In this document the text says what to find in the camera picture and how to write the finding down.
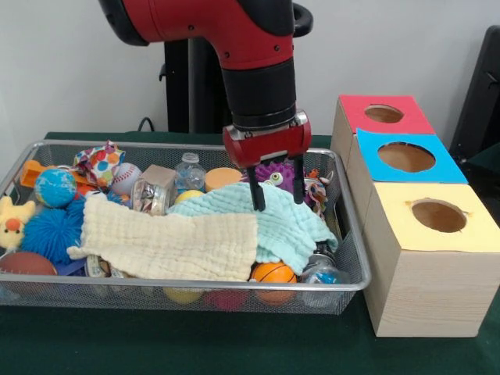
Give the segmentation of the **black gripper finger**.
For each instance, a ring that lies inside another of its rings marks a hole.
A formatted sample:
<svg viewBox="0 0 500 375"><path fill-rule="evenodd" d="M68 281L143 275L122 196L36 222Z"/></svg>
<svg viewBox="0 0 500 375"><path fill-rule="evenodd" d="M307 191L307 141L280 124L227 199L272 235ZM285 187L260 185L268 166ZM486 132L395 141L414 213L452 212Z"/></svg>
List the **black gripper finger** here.
<svg viewBox="0 0 500 375"><path fill-rule="evenodd" d="M257 180L255 167L252 166L247 168L246 172L247 172L248 183L250 187L254 210L263 211L266 208L266 203L263 194L263 189L261 188Z"/></svg>
<svg viewBox="0 0 500 375"><path fill-rule="evenodd" d="M296 204L302 204L305 197L304 181L304 159L303 155L298 155L293 159L294 162L294 201Z"/></svg>

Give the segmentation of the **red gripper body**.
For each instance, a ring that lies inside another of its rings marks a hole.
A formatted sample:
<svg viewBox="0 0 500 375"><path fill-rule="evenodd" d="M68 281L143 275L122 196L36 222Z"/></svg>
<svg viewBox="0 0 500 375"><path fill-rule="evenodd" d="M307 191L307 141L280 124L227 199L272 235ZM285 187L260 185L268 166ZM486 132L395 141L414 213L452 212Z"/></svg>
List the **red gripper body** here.
<svg viewBox="0 0 500 375"><path fill-rule="evenodd" d="M284 157L303 155L312 139L307 116L296 116L290 123L272 130L243 131L234 125L224 127L223 143L233 164L242 169Z"/></svg>

